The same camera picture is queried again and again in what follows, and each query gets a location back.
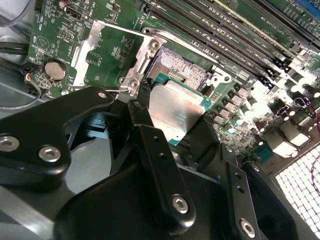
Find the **black cable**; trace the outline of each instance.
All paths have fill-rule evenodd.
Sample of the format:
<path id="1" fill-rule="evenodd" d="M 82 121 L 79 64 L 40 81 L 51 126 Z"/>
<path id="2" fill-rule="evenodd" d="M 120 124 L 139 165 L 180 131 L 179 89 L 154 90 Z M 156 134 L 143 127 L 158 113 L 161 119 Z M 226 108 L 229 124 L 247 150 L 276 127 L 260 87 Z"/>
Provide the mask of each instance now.
<path id="1" fill-rule="evenodd" d="M 12 54 L 12 55 L 28 55 L 28 50 L 26 49 L 14 49 L 14 48 L 1 48 L 0 47 L 0 53 L 2 54 Z"/>
<path id="2" fill-rule="evenodd" d="M 36 91 L 37 91 L 37 95 L 35 97 L 35 99 L 33 99 L 31 102 L 29 103 L 26 103 L 26 104 L 23 104 L 23 105 L 19 105 L 19 106 L 0 106 L 0 110 L 18 110 L 18 109 L 24 109 L 24 108 L 27 108 L 27 107 L 30 107 L 32 106 L 33 104 L 35 104 L 38 99 L 41 97 L 41 89 L 40 87 L 36 84 L 35 81 L 33 81 L 31 78 L 30 78 L 30 75 L 29 73 L 25 75 L 25 79 L 32 85 L 35 87 Z"/>
<path id="3" fill-rule="evenodd" d="M 33 9 L 35 3 L 36 0 L 28 0 L 22 12 L 12 20 L 8 20 L 6 17 L 2 16 L 2 18 L 0 19 L 0 28 L 10 28 L 19 23 L 27 15 L 27 13 Z"/>
<path id="4" fill-rule="evenodd" d="M 0 41 L 0 48 L 7 49 L 28 49 L 28 43 L 20 43 L 20 42 L 10 42 L 10 41 Z"/>
<path id="5" fill-rule="evenodd" d="M 0 15 L 0 23 L 5 23 L 9 21 L 6 17 L 1 16 Z M 30 36 L 25 33 L 22 29 L 20 29 L 17 25 L 13 25 L 13 26 L 9 26 L 9 28 L 16 33 L 17 35 L 19 35 L 20 37 L 22 37 L 23 39 L 25 39 L 26 41 L 30 41 Z"/>

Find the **black mounting arm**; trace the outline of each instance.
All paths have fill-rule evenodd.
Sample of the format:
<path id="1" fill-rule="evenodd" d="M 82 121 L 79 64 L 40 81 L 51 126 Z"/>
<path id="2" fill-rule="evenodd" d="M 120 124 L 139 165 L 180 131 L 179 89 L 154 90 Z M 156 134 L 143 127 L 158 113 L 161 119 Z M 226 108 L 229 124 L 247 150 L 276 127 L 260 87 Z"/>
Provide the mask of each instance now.
<path id="1" fill-rule="evenodd" d="M 62 208 L 54 239 L 317 239 L 261 168 L 238 167 L 210 114 L 187 134 L 198 170 L 177 166 L 149 115 L 150 90 L 142 81 L 126 104 L 88 87 L 1 119 L 0 184 L 54 190 L 71 151 L 108 138 L 115 174 Z"/>

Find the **metal bracket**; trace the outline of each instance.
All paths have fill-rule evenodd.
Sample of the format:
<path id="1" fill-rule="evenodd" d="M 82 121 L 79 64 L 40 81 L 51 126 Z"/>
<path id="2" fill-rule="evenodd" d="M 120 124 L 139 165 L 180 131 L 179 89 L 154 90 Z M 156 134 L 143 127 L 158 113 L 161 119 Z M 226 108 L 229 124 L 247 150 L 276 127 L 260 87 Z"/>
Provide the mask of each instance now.
<path id="1" fill-rule="evenodd" d="M 58 187 L 71 163 L 66 136 L 77 133 L 77 120 L 107 111 L 113 102 L 92 86 L 1 119 L 0 145 L 14 148 L 0 147 L 0 184 L 38 191 Z"/>

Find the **ram slot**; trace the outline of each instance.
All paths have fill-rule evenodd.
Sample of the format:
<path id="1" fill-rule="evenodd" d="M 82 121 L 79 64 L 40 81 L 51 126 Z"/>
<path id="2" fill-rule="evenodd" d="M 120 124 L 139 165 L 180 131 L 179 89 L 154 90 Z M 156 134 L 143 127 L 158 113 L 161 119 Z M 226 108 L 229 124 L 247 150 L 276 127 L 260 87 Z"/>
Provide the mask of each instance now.
<path id="1" fill-rule="evenodd" d="M 247 65 L 249 65 L 252 68 L 255 68 L 260 72 L 260 74 L 263 74 L 267 71 L 272 71 L 270 67 L 264 63 L 262 60 L 258 58 L 254 58 L 250 56 L 247 52 L 242 51 L 239 49 L 239 47 L 234 44 L 230 39 L 224 39 L 223 37 L 219 36 L 218 32 L 213 31 L 212 28 L 209 26 L 203 25 L 203 22 L 199 20 L 198 18 L 194 17 L 193 15 L 189 14 L 184 9 L 171 4 L 167 0 L 161 0 L 161 3 L 165 4 L 168 8 L 170 8 L 172 11 L 180 14 L 180 18 L 182 18 L 187 23 L 188 21 L 190 23 L 193 23 L 196 26 L 196 29 L 201 32 L 202 35 L 208 36 L 212 39 L 212 37 L 215 37 L 214 40 L 211 40 L 210 42 L 214 43 L 218 48 L 224 48 L 225 51 L 228 51 L 229 53 L 233 54 L 238 60 L 246 62 Z M 161 8 L 165 9 L 165 7 L 159 2 L 157 3 Z"/>
<path id="2" fill-rule="evenodd" d="M 278 27 L 285 30 L 291 37 L 299 41 L 307 49 L 316 53 L 320 52 L 320 41 L 315 36 L 299 26 L 266 0 L 243 0 L 243 2 L 259 11 L 268 18 L 269 21 L 276 23 Z"/>
<path id="3" fill-rule="evenodd" d="M 162 20 L 163 22 L 181 30 L 182 32 L 184 32 L 187 35 L 194 38 L 194 40 L 196 42 L 200 42 L 200 43 L 206 45 L 207 48 L 212 53 L 214 53 L 215 55 L 218 55 L 218 56 L 222 56 L 223 58 L 226 59 L 226 61 L 230 62 L 234 66 L 239 66 L 240 69 L 243 69 L 245 72 L 249 73 L 252 77 L 259 79 L 265 75 L 264 71 L 262 69 L 257 70 L 253 67 L 250 67 L 245 62 L 239 61 L 239 59 L 234 57 L 232 54 L 217 47 L 211 41 L 208 41 L 205 37 L 200 35 L 198 32 L 196 32 L 193 29 L 186 26 L 185 23 L 179 22 L 177 19 L 166 14 L 165 12 L 160 10 L 158 7 L 153 7 L 152 5 L 149 5 L 149 14 L 150 14 L 150 16 L 155 17 L 159 20 Z"/>
<path id="4" fill-rule="evenodd" d="M 285 58 L 291 58 L 290 56 L 287 56 L 285 53 L 283 53 L 283 51 L 277 49 L 273 44 L 265 40 L 262 36 L 258 35 L 255 31 L 247 27 L 243 22 L 230 17 L 219 6 L 209 2 L 203 2 L 201 0 L 182 1 L 185 4 L 198 10 L 200 13 L 204 14 L 212 21 L 219 22 L 221 28 L 225 28 L 230 32 L 233 32 L 239 38 L 243 39 L 246 42 L 249 42 L 249 44 L 255 44 L 259 46 L 259 49 L 270 58 L 277 58 L 281 61 L 283 61 Z M 248 36 L 252 36 L 253 42 L 250 41 Z"/>

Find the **green circuit board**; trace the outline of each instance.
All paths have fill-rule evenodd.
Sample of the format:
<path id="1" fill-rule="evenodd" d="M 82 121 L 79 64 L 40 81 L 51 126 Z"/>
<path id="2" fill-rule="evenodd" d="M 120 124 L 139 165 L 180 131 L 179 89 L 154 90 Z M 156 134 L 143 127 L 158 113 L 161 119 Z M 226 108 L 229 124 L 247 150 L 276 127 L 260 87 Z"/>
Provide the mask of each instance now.
<path id="1" fill-rule="evenodd" d="M 263 95 L 265 104 L 275 98 L 285 101 L 288 96 L 281 89 L 269 94 L 270 89 L 257 87 L 262 78 L 270 76 L 268 71 L 275 69 L 276 60 L 298 59 L 296 68 L 312 74 L 314 79 L 320 77 L 320 22 L 293 0 L 69 1 L 83 11 L 85 17 L 81 19 L 75 19 L 60 8 L 60 2 L 37 1 L 28 55 L 29 62 L 40 66 L 32 77 L 46 90 L 49 98 L 61 96 L 63 90 L 69 93 L 75 90 L 73 82 L 77 71 L 71 67 L 72 60 L 77 47 L 88 38 L 94 20 L 135 31 L 145 27 L 166 30 L 216 59 L 218 63 L 212 63 L 170 41 L 164 45 L 199 68 L 210 72 L 216 65 L 231 75 L 230 83 L 218 85 L 209 95 L 215 103 L 210 110 L 214 113 L 219 111 L 224 99 L 230 98 L 228 94 L 235 90 L 236 85 L 247 89 L 248 96 Z M 266 7 L 262 6 L 267 4 L 273 8 L 265 12 Z M 121 78 L 136 62 L 142 41 L 141 36 L 132 33 L 111 27 L 102 29 L 97 47 L 86 57 L 89 67 L 85 84 L 120 87 Z M 67 66 L 67 75 L 61 81 L 52 81 L 44 71 L 45 64 L 52 60 Z M 246 104 L 246 96 L 242 98 L 243 102 L 230 110 L 226 122 L 215 127 L 223 141 L 244 156 L 256 149 L 251 131 L 254 119 L 268 123 L 267 128 L 279 125 L 282 120 L 270 114 L 257 113 L 250 118 L 244 117 L 246 126 L 237 126 L 233 117 L 240 115 L 241 106 Z M 294 108 L 292 102 L 285 102 Z M 235 134 L 227 133 L 227 123 L 234 125 Z"/>

